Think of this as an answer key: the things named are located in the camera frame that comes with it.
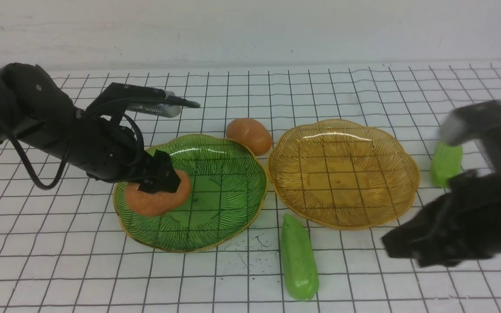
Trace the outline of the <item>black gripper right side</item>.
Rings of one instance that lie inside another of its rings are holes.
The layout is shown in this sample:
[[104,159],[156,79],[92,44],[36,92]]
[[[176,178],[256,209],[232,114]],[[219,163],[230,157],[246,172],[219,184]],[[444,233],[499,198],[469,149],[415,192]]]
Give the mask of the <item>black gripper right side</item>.
[[421,268],[454,267],[501,253],[501,176],[462,174],[450,186],[382,236],[389,257],[410,258]]

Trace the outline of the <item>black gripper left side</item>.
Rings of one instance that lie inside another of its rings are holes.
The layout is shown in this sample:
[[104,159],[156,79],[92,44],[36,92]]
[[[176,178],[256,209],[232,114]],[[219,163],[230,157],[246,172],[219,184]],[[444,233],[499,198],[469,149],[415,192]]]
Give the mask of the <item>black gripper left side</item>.
[[170,155],[145,151],[141,130],[127,120],[131,128],[101,117],[83,120],[76,135],[77,168],[106,182],[137,181],[138,191],[147,194],[177,192],[180,178]]

